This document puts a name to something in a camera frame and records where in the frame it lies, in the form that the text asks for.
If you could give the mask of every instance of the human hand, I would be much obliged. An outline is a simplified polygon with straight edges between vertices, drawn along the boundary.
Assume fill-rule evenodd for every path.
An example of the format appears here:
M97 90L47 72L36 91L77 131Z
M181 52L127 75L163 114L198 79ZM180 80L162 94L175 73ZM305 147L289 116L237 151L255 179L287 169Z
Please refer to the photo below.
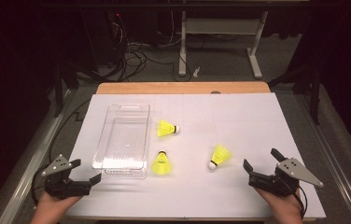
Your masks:
M269 204L274 218L281 224L302 223L301 206L293 195L278 197L262 189L254 188L257 193Z
M38 206L33 216L32 224L52 224L58 223L64 213L72 205L77 203L82 197L69 197L60 200L56 197L51 197L45 191L41 194L38 201Z

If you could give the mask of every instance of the black band on shuttlecock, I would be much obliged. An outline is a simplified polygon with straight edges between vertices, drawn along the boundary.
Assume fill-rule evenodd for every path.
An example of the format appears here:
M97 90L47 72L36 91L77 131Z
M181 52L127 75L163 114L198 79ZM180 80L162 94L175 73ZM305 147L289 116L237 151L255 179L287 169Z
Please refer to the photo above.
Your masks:
M218 166L218 164L216 162L214 162L214 161L211 161L211 162L213 162L216 166Z

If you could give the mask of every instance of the person's right hand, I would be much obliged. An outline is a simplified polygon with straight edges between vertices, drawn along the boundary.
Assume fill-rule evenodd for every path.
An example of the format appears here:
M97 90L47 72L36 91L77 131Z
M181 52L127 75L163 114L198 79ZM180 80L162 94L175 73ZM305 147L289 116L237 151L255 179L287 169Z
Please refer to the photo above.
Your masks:
M278 197L262 189L255 190L269 204L274 218L280 224L302 223L301 206L293 195Z

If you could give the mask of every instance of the white metal stand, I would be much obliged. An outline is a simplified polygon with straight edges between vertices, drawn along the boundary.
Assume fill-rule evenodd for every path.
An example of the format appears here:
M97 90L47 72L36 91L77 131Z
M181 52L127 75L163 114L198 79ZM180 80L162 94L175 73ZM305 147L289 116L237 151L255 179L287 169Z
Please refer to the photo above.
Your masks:
M262 78L255 53L257 51L263 27L266 22L267 11L262 12L256 20L225 20L225 19L187 19L187 13L182 12L181 49L178 74L187 74L187 48L185 47L187 34L224 34L224 35L254 35L252 48L246 50L255 78Z

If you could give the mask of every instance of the shuttlecock cork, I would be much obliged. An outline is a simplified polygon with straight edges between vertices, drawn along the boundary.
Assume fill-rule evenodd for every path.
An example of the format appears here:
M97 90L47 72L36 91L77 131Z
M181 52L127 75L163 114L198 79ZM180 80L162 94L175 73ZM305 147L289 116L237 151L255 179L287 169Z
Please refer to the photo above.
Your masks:
M179 127L175 126L163 119L159 120L158 123L158 137L164 136L170 133L179 133Z
M151 165L151 170L157 175L167 175L172 171L172 165L167 159L164 151L159 152L159 155Z
M224 161L227 161L232 156L231 152L224 146L217 144L214 149L213 157L208 163L208 169L215 170Z

